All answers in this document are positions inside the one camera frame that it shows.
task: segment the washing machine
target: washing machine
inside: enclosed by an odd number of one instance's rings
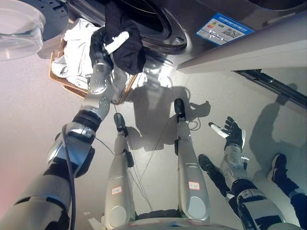
[[[306,11],[306,0],[114,0],[147,54],[173,65]],[[69,17],[105,23],[103,0],[67,0]]]

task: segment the gray floor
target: gray floor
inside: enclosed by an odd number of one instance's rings
[[[18,195],[44,170],[48,148],[62,125],[71,121],[82,100],[48,79],[49,60],[31,56],[0,62],[0,217]],[[117,106],[129,126],[132,153],[142,183],[154,208],[177,207],[177,157],[173,141],[176,123],[172,102],[185,100],[196,154],[207,154],[219,165],[225,140],[208,127],[208,122],[224,125],[231,115],[246,130],[244,149],[250,157],[248,174],[284,213],[286,220],[298,224],[290,200],[265,178],[270,160],[281,151],[288,157],[288,175],[307,189],[305,109],[287,102],[280,106],[277,95],[233,72],[184,75],[175,72],[172,87],[136,88],[129,101]],[[307,86],[299,84],[305,92]],[[97,136],[114,147],[115,108],[101,125]],[[93,229],[104,212],[106,180],[112,155],[95,142],[96,154],[89,172],[76,179],[77,230]],[[204,174],[212,206],[211,221],[242,229],[226,201]],[[137,213],[149,208],[137,188],[134,189]]]

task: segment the robot leg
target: robot leg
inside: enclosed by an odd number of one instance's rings
[[[176,99],[174,104],[178,121],[175,153],[178,155],[179,210],[187,218],[209,221],[209,196],[185,121],[184,104],[181,99]]]
[[[115,156],[111,164],[106,190],[105,226],[113,229],[135,220],[135,209],[128,167],[133,158],[126,142],[127,130],[121,114],[115,114],[118,137],[115,140]]]

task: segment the white tag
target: white tag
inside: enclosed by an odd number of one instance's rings
[[[200,183],[195,182],[195,181],[189,181],[189,189],[190,190],[200,190]]]
[[[116,195],[121,192],[122,192],[121,186],[118,186],[118,187],[112,188],[111,194]]]

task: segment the qr code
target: qr code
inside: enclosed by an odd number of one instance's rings
[[[232,38],[236,38],[236,37],[239,37],[240,35],[242,35],[241,33],[238,33],[237,31],[233,30],[233,29],[230,29],[228,28],[227,30],[225,30],[223,32],[223,34],[227,35],[227,36],[230,36]]]

